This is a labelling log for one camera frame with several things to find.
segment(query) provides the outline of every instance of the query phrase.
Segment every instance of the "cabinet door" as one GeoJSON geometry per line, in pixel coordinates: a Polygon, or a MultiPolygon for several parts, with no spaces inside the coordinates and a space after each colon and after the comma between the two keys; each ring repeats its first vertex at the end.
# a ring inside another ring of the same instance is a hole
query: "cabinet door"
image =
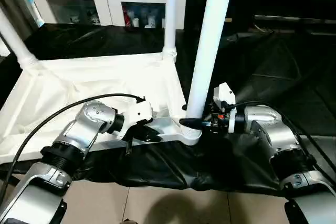
{"type": "MultiPolygon", "coordinates": [[[[183,29],[185,1],[177,0],[176,2],[176,28],[183,29]]],[[[150,19],[155,19],[156,27],[164,27],[162,18],[165,13],[166,0],[108,0],[112,22],[116,26],[125,26],[126,22],[137,18],[142,21],[143,26],[150,25],[150,19]]]]}
{"type": "Polygon", "coordinates": [[[107,0],[34,0],[46,23],[112,25],[107,0]]]}

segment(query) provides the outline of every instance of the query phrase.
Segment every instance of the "black cloth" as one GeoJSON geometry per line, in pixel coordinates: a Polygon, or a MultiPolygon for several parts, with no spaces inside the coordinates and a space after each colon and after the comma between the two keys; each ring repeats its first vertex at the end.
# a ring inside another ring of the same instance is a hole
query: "black cloth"
{"type": "MultiPolygon", "coordinates": [[[[199,34],[177,31],[176,69],[188,98],[199,34]]],[[[40,60],[160,52],[163,31],[114,26],[46,24],[26,41],[40,60]]],[[[221,40],[209,88],[228,82],[239,101],[264,100],[281,108],[310,134],[336,162],[336,93],[333,38],[311,35],[234,34],[221,40]]],[[[0,64],[2,92],[8,97],[20,75],[14,55],[0,64]]],[[[307,143],[319,164],[330,169],[307,143]]],[[[124,148],[88,154],[74,179],[116,182],[125,186],[217,189],[282,195],[263,143],[248,135],[225,137],[204,132],[195,146],[167,142],[135,146],[130,157],[124,148]]],[[[25,173],[36,161],[19,162],[25,173]]],[[[8,164],[0,166],[7,170],[8,164]]]]}

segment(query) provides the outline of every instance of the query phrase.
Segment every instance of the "white plastic part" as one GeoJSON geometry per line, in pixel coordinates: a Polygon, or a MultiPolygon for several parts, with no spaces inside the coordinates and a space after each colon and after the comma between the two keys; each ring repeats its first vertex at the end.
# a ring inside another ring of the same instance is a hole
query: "white plastic part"
{"type": "Polygon", "coordinates": [[[0,33],[9,44],[17,57],[17,61],[22,69],[29,69],[35,65],[38,60],[29,52],[26,45],[16,33],[14,27],[0,8],[0,33]]]}
{"type": "MultiPolygon", "coordinates": [[[[207,0],[199,39],[187,118],[201,118],[217,56],[229,0],[207,0]]],[[[187,138],[199,138],[201,131],[182,127],[187,138]]]]}
{"type": "Polygon", "coordinates": [[[228,105],[236,104],[236,96],[226,82],[214,89],[214,102],[221,110],[223,109],[222,102],[228,105]]]}
{"type": "Polygon", "coordinates": [[[163,58],[176,61],[176,0],[166,1],[163,58]]]}
{"type": "Polygon", "coordinates": [[[122,113],[124,116],[124,123],[121,131],[118,133],[116,140],[121,140],[128,129],[133,125],[136,125],[137,122],[142,120],[149,121],[152,119],[152,107],[149,101],[143,101],[131,105],[126,111],[122,113]]]}
{"type": "Polygon", "coordinates": [[[230,111],[230,119],[229,119],[229,127],[227,132],[234,133],[235,132],[235,120],[236,120],[237,109],[234,108],[230,111]]]}

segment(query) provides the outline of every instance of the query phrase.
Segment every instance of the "cable connector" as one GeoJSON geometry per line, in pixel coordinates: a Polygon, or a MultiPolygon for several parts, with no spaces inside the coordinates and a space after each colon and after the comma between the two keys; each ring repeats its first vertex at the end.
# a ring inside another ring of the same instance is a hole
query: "cable connector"
{"type": "Polygon", "coordinates": [[[136,103],[140,103],[140,102],[144,102],[144,101],[146,101],[146,98],[145,98],[145,97],[143,97],[143,98],[141,98],[141,97],[137,97],[137,98],[136,98],[136,103]]]}

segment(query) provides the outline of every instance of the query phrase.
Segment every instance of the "black fabric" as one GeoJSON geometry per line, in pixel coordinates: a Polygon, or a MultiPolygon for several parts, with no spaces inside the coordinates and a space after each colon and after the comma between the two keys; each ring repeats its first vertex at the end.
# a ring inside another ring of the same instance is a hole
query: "black fabric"
{"type": "MultiPolygon", "coordinates": [[[[198,45],[198,34],[177,31],[176,69],[186,99],[198,45]]],[[[160,52],[163,31],[76,25],[44,25],[26,41],[40,60],[160,52]]],[[[209,88],[228,82],[238,101],[265,100],[279,106],[309,133],[336,135],[333,38],[308,35],[234,34],[223,36],[209,88]]],[[[21,70],[13,55],[0,64],[3,103],[21,70]]],[[[318,142],[336,163],[336,141],[318,142]]],[[[312,146],[318,163],[336,178],[312,146]]],[[[25,173],[35,161],[19,162],[25,173]]],[[[8,164],[0,170],[8,169],[8,164]]],[[[282,195],[268,163],[264,143],[243,135],[221,137],[204,133],[195,146],[176,142],[89,153],[75,179],[116,182],[125,186],[217,189],[282,195]]]]}

